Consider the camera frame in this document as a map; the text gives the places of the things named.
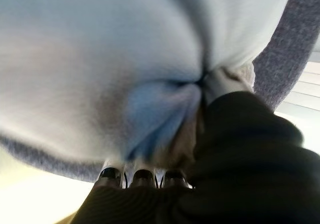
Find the dark right robot hand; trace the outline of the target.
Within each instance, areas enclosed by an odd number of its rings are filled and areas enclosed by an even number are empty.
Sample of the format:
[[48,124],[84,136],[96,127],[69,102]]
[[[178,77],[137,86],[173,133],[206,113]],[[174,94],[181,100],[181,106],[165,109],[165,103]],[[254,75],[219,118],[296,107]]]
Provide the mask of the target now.
[[169,187],[138,178],[122,190],[106,171],[73,224],[317,224],[320,157],[302,146],[291,122],[276,116],[239,79],[216,69],[203,79],[204,126],[186,181]]

